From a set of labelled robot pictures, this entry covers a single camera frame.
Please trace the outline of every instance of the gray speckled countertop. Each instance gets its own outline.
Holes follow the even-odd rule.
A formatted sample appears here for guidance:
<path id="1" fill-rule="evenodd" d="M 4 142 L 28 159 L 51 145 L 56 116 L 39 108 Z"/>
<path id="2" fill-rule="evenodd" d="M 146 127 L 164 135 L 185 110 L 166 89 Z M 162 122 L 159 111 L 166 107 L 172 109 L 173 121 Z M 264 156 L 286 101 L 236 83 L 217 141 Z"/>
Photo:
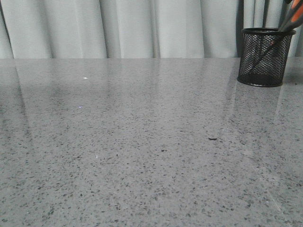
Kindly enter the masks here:
<path id="1" fill-rule="evenodd" d="M 302 227 L 302 65 L 0 60 L 0 226 Z"/>

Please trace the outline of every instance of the quartz surface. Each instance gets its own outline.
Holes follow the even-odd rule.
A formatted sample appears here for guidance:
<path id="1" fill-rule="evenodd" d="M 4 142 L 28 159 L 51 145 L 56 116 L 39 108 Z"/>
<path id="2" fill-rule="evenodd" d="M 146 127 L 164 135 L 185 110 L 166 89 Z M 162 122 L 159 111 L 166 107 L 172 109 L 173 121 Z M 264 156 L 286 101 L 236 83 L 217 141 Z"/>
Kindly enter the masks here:
<path id="1" fill-rule="evenodd" d="M 302 227 L 303 58 L 0 60 L 1 227 Z"/>

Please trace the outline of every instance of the table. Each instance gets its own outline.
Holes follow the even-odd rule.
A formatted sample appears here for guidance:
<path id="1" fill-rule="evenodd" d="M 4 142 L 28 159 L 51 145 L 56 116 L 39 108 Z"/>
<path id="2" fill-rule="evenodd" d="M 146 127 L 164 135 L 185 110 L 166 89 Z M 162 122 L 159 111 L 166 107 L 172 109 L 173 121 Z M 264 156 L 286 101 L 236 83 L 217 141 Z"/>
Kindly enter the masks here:
<path id="1" fill-rule="evenodd" d="M 303 226 L 303 59 L 0 60 L 0 226 Z"/>

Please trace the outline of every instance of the curtain fold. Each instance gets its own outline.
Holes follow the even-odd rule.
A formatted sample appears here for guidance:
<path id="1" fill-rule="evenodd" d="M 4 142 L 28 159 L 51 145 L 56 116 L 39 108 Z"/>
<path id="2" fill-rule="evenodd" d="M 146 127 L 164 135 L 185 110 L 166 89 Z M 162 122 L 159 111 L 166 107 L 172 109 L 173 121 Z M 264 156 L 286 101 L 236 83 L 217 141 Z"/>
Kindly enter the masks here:
<path id="1" fill-rule="evenodd" d="M 278 27 L 282 0 L 1 0 L 0 58 L 239 57 L 244 27 Z M 290 56 L 303 56 L 303 32 Z"/>

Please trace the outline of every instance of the mesh cup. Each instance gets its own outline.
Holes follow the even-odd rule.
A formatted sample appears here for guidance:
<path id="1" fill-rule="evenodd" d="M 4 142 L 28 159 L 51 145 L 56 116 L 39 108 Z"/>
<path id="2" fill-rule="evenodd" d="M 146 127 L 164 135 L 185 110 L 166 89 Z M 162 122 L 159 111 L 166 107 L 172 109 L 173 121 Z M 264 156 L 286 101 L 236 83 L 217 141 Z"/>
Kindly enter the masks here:
<path id="1" fill-rule="evenodd" d="M 243 53 L 237 80 L 258 87 L 282 85 L 290 42 L 296 31 L 277 28 L 245 28 Z"/>

